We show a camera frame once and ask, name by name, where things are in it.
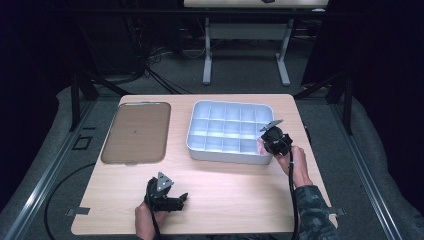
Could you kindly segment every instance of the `black wall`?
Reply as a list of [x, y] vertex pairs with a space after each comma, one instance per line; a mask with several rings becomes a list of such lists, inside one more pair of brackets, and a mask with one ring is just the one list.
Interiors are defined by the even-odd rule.
[[[323, 22], [303, 83], [320, 82], [343, 70], [353, 46], [366, 43], [355, 55], [353, 94], [382, 140], [389, 173], [403, 196], [424, 214], [424, 3], [368, 4], [376, 6], [372, 21]], [[330, 11], [370, 9], [363, 6], [367, 6], [363, 1], [330, 1]]]
[[72, 64], [31, 1], [0, 3], [0, 209], [37, 155], [69, 86]]

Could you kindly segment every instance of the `gray carpet floor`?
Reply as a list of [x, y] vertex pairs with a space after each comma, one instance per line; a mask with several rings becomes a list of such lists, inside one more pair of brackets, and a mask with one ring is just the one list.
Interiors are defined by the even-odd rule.
[[[290, 87], [282, 86], [274, 54], [278, 42], [228, 42], [220, 43], [213, 51], [212, 82], [202, 84], [203, 56], [187, 58], [163, 54], [151, 69], [193, 94], [204, 93], [285, 93], [295, 94], [300, 87], [302, 74], [312, 49], [312, 43], [293, 39], [286, 55], [286, 66], [291, 80]], [[134, 94], [169, 94], [152, 77], [146, 76], [134, 82], [119, 85]], [[91, 136], [87, 150], [72, 150], [75, 141], [64, 149], [71, 126], [70, 90], [58, 94], [59, 112], [55, 122], [28, 171], [7, 207], [0, 215], [0, 238], [5, 239], [18, 215], [28, 202], [38, 181], [42, 178], [59, 152], [64, 152], [64, 164], [54, 179], [53, 189], [62, 179], [82, 166], [96, 161], [112, 120], [119, 97], [103, 86], [97, 86], [100, 98], [82, 122], [75, 135]], [[302, 120], [311, 135], [311, 145], [320, 168], [327, 192], [334, 206], [343, 207], [347, 215], [338, 218], [338, 231], [342, 239], [387, 239], [387, 235], [375, 212], [355, 168], [355, 156], [346, 141], [334, 108], [325, 103], [320, 90], [310, 98], [296, 101]], [[91, 106], [83, 98], [82, 106]], [[375, 129], [365, 110], [357, 101], [352, 111], [353, 137], [380, 190], [387, 208], [403, 239], [424, 239], [422, 216], [401, 196], [395, 182], [387, 173], [386, 157]], [[69, 208], [79, 206], [93, 167], [78, 171], [67, 179], [52, 197], [48, 224], [55, 239], [134, 239], [134, 236], [75, 236], [70, 231], [73, 218], [65, 216]], [[24, 239], [49, 239], [44, 223], [46, 199], [34, 213], [34, 218], [22, 234]], [[277, 239], [289, 239], [291, 234], [274, 234]], [[204, 239], [205, 236], [189, 236]]]

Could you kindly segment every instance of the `human hand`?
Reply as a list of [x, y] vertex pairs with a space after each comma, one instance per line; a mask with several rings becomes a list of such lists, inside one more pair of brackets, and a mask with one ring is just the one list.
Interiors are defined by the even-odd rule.
[[[156, 222], [160, 227], [165, 221], [167, 212], [154, 212]], [[142, 202], [140, 206], [135, 208], [135, 230], [138, 237], [143, 240], [152, 240], [155, 237], [155, 228], [153, 226], [152, 215], [146, 203]]]
[[[312, 181], [309, 178], [308, 166], [306, 164], [306, 154], [305, 151], [298, 147], [292, 146], [291, 148], [293, 154], [293, 183], [296, 188], [304, 185], [312, 185]], [[290, 165], [290, 152], [285, 156], [281, 154], [276, 154], [274, 157], [277, 159], [284, 173], [289, 175], [289, 165]]]

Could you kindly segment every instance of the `white compartment tray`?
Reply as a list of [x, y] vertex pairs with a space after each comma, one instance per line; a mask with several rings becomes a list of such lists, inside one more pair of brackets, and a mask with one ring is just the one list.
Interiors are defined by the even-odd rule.
[[260, 129], [274, 120], [263, 104], [198, 101], [187, 134], [190, 156], [197, 160], [269, 164], [272, 155], [258, 152]]

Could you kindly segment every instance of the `wooden table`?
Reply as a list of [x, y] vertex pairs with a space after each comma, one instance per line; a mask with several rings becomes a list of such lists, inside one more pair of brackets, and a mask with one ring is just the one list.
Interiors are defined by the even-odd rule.
[[165, 158], [154, 164], [119, 165], [97, 160], [80, 207], [88, 215], [76, 215], [76, 235], [135, 234], [134, 209], [145, 195], [147, 182], [162, 171], [175, 184], [169, 197], [188, 192], [183, 211], [168, 215], [163, 234], [273, 233], [293, 231], [293, 210], [288, 178], [278, 162], [247, 165], [194, 160], [186, 136], [195, 102], [216, 100], [266, 104], [274, 119], [305, 149], [310, 177], [327, 203], [320, 172], [309, 145], [299, 112], [290, 95], [140, 95], [124, 96], [126, 102], [168, 102], [171, 119]]

